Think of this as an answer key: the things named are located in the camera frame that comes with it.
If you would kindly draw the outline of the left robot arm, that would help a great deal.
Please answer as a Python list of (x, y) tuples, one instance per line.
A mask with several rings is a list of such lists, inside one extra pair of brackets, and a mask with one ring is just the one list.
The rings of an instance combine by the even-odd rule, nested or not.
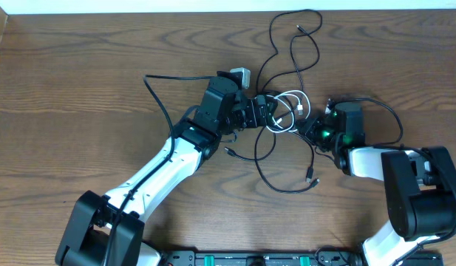
[(223, 136), (273, 122), (273, 98), (247, 98), (245, 82), (210, 77), (200, 105), (169, 125), (161, 150), (129, 180), (99, 196), (85, 192), (75, 203), (58, 246), (57, 265), (158, 265), (161, 255), (143, 243), (156, 207), (218, 149)]

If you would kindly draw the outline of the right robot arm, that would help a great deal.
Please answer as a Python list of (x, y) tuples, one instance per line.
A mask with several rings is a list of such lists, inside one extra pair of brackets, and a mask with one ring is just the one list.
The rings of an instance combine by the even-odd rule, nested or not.
[(389, 219), (349, 256), (349, 265), (403, 265), (425, 245), (456, 235), (456, 169), (445, 147), (366, 143), (357, 99), (330, 101), (296, 128), (312, 146), (331, 152), (344, 174), (384, 184)]

